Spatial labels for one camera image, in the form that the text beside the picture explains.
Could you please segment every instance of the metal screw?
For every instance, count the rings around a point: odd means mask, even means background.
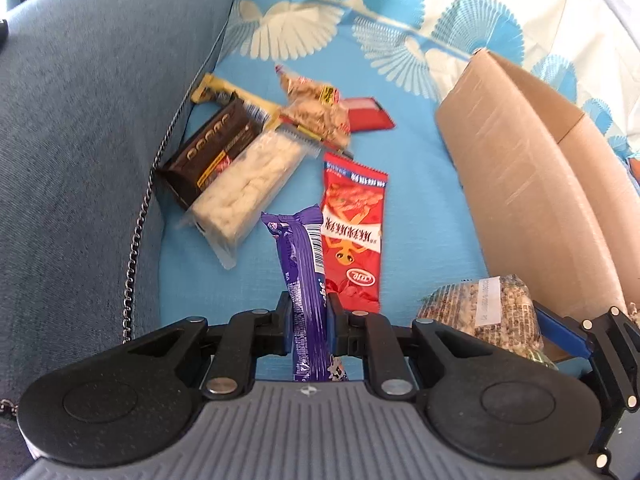
[[[382,383],[382,391],[387,395],[400,396],[408,394],[414,386],[404,379],[387,379]]]
[[[601,455],[598,455],[598,457],[596,459],[596,467],[598,469],[602,469],[604,466],[607,465],[608,461],[609,461],[609,458],[604,453],[601,454]]]
[[[212,394],[230,394],[237,387],[238,383],[229,377],[216,377],[207,381],[207,390]]]

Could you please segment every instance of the purple snack package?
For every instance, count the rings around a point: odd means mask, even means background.
[[[339,358],[328,351],[326,293],[318,205],[295,215],[262,213],[262,222],[276,240],[278,259],[293,302],[295,381],[346,379]]]

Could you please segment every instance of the blue-gray fabric upholstery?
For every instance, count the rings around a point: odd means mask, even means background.
[[[0,397],[18,399],[43,373],[120,342],[148,170],[232,1],[29,0],[9,13],[0,52]],[[135,335],[159,322],[161,234],[154,201]],[[0,418],[0,478],[28,461],[15,421]]]

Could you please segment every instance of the metal chain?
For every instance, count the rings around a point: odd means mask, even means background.
[[[18,416],[18,405],[9,399],[0,399],[0,416],[9,414],[12,417]]]
[[[204,70],[204,67],[207,65],[207,63],[211,59],[211,56],[213,56],[213,52],[215,51],[216,46],[220,41],[220,38],[222,38],[222,34],[225,31],[225,29],[226,29],[226,23],[224,27],[222,27],[222,30],[220,30],[220,33],[218,34],[216,41],[211,47],[211,51],[209,52],[207,59],[204,60],[204,62],[198,69],[198,72],[193,78],[193,80],[191,81],[191,84],[189,85],[189,88],[187,89],[186,94],[182,98],[182,101],[180,102],[180,106],[178,106],[178,110],[176,111],[174,118],[171,120],[171,123],[169,124],[169,127],[167,128],[167,131],[164,134],[164,137],[162,138],[162,142],[160,142],[160,147],[156,152],[156,156],[154,157],[154,162],[151,165],[151,169],[149,170],[149,179],[146,183],[145,196],[142,199],[142,206],[140,206],[140,212],[138,214],[138,219],[136,220],[136,227],[133,231],[133,236],[131,237],[129,262],[127,263],[127,272],[126,272],[126,279],[125,279],[125,285],[124,285],[124,301],[123,301],[124,308],[122,310],[122,343],[123,344],[131,341],[134,294],[135,294],[134,286],[136,283],[136,269],[138,267],[138,251],[140,250],[140,240],[142,240],[142,229],[145,226],[146,214],[148,213],[149,205],[151,204],[151,197],[153,195],[156,170],[160,166],[160,161],[162,159],[162,156],[164,155],[164,150],[166,149],[169,143],[169,139],[171,138],[171,135],[174,132],[175,125],[178,122],[178,118],[180,118],[180,114],[182,113],[182,110],[184,109],[185,104],[187,104],[187,101],[189,100],[189,97],[193,92],[194,87],[196,86],[196,81],[200,77],[200,73]]]

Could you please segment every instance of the red snack package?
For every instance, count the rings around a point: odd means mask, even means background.
[[[324,156],[322,254],[327,292],[345,310],[380,311],[380,253],[386,173]]]
[[[349,111],[351,133],[371,130],[391,130],[396,125],[373,97],[341,99],[340,104]]]

